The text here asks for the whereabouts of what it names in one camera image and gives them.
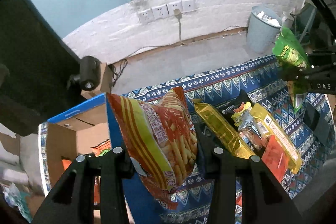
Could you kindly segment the orange green rice cracker bag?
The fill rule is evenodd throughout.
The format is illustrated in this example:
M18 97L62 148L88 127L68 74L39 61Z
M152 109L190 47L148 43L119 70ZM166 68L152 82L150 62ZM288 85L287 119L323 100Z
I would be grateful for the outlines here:
M104 156L107 152L112 149L112 145L109 139L102 141L98 145L91 147L91 150L95 157Z

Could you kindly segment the black cloth backdrop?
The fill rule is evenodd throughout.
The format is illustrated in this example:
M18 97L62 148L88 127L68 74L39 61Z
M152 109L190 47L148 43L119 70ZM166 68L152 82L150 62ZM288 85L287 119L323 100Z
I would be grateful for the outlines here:
M1 124L35 134L46 120L78 105L80 88L68 86L79 58L63 43L31 0L1 0Z

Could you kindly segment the orange snack bag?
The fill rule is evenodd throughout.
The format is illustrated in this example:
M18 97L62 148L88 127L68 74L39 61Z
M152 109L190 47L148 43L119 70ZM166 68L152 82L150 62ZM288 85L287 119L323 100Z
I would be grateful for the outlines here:
M66 170L70 165L71 165L72 161L68 160L68 159L62 159L62 165L63 165L63 169Z

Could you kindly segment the silver foil snack pack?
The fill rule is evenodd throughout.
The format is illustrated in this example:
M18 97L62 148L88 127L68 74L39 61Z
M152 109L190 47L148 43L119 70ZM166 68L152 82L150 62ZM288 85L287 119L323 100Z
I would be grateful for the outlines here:
M255 153L264 151L268 141L268 130L258 122L251 114L252 105L248 102L243 109L231 116L234 125L238 128L239 136L250 146Z

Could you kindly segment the red yellow fries snack bag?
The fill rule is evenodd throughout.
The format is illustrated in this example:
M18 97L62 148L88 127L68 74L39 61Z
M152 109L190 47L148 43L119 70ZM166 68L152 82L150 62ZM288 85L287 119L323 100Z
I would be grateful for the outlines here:
M198 152L183 88L171 88L156 105L116 94L108 102L142 183L162 207L175 210L171 195L192 173Z

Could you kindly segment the light blue waste bin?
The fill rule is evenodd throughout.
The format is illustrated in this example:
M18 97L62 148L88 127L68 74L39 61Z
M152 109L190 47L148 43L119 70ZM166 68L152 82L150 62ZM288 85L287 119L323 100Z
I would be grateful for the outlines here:
M265 6L253 6L249 17L246 44L256 53L264 53L282 28L281 18Z

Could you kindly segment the small orange red snack pack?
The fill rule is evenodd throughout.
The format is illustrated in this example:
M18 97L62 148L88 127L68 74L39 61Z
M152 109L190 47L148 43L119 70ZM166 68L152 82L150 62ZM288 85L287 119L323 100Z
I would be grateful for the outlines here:
M282 179L288 170L289 160L274 135L269 138L268 145L261 159L278 182L282 182Z

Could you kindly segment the white wall socket strip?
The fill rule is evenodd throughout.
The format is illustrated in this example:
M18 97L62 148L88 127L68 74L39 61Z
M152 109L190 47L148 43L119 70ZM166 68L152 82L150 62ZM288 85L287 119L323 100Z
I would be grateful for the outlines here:
M181 0L153 6L149 9L139 11L137 16L141 24L147 24L155 20L180 15L184 12L192 12L196 9L196 0Z

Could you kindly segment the yellow long snack pack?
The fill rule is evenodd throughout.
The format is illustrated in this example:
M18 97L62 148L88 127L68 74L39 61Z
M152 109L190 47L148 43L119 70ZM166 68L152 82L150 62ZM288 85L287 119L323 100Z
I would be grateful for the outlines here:
M243 159L256 155L216 108L202 102L194 103L194 108L207 127L232 155Z
M263 137L266 139L269 139L271 136L275 137L289 158L289 169L293 174L297 174L302 164L301 154L297 151L290 137L288 137L271 114L259 103L255 103L249 113L255 119L257 127Z

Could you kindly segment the black yellow noodle snack bag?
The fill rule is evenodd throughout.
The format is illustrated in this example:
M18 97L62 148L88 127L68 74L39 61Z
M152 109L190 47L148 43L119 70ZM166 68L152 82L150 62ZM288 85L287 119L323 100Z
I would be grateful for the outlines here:
M239 95L235 99L225 103L220 108L220 112L223 114L224 117L230 118L233 114L240 112L245 104L248 102L253 105L246 91L241 90Z

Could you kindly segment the black cylinder device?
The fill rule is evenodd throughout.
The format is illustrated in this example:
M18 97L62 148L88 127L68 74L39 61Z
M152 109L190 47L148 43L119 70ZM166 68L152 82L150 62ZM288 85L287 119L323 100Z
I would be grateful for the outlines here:
M84 91L92 91L100 83L101 62L93 56L84 56L80 60L79 73L70 75L67 82L67 89L72 86L79 86Z

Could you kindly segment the blue cardboard box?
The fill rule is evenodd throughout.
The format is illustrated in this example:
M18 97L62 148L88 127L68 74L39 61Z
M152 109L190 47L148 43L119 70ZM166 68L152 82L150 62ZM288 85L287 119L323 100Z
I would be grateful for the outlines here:
M39 125L39 168L45 195L64 172L62 159L92 153L92 147L110 140L121 145L121 132L106 94L91 98ZM135 223L161 223L163 208L138 174L123 181L127 205Z

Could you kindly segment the small brown cardboard box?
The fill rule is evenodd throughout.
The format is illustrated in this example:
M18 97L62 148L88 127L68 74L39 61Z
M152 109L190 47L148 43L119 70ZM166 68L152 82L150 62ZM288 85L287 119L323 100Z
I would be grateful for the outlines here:
M107 63L100 64L100 83L92 91L81 91L81 96L85 99L91 99L102 93L110 93L112 88L113 72Z

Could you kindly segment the blue patterned tablecloth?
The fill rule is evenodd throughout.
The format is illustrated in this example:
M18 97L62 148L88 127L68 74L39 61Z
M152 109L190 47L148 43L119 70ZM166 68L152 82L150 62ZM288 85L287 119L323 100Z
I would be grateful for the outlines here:
M198 115L195 101L212 105L254 151L252 136L258 130L272 140L285 140L301 159L297 173L287 170L282 187L290 198L301 193L319 171L335 145L329 102L325 95L310 93L302 108L294 110L287 84L277 71L273 55L208 72L181 77L126 93L127 98L154 105L172 88L182 87L194 125L210 136ZM39 126L39 165L43 192L48 194L64 172L63 159L79 154L103 155L122 141L106 94L91 98ZM123 183L126 201L136 223L206 223L214 183L195 169L171 196L175 210L162 207L138 176Z

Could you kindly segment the green snack bag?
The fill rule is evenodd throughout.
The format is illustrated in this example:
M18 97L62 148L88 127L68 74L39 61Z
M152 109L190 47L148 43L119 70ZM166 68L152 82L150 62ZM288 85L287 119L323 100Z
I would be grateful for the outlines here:
M288 27L283 27L275 41L272 53L282 67L281 78L286 81L294 113L302 108L307 94L307 84L299 80L299 70L310 67L307 54Z

